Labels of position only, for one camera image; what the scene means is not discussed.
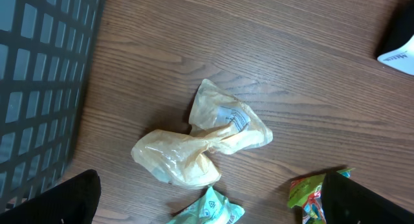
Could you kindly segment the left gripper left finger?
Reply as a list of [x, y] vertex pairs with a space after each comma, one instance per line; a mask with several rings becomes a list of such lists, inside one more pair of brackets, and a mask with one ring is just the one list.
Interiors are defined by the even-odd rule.
[[86, 170], [1, 214], [1, 224], [91, 224], [101, 196], [96, 170]]

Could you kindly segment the beige snack bag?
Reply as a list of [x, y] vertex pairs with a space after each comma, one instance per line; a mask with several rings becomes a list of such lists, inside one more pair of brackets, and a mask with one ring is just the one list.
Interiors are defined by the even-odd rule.
[[208, 79], [197, 90], [189, 123], [189, 134], [161, 129], [148, 133], [132, 148], [133, 160], [161, 182], [200, 189], [221, 178], [207, 151], [231, 155], [273, 140], [250, 106]]

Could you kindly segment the green gummy candy bag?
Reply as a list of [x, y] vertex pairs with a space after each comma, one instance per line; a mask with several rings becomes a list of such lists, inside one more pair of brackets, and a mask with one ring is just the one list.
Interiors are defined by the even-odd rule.
[[293, 180], [290, 184], [289, 208], [300, 207], [302, 209], [302, 223], [325, 224], [327, 222], [323, 201], [329, 202], [327, 208], [332, 208], [329, 214], [340, 221], [353, 222], [353, 217], [348, 208], [342, 206], [340, 195], [343, 190], [338, 185], [323, 187], [326, 173]]

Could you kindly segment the mint green snack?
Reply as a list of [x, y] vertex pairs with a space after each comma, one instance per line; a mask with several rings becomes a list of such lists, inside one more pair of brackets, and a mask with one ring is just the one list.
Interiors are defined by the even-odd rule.
[[201, 198], [174, 216], [168, 224], [234, 224], [244, 214], [243, 207], [231, 203], [211, 186]]

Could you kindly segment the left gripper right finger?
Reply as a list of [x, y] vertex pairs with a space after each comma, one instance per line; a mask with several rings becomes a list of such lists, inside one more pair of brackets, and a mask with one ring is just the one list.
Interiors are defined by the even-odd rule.
[[325, 176], [321, 203], [327, 224], [413, 224], [413, 213], [338, 172]]

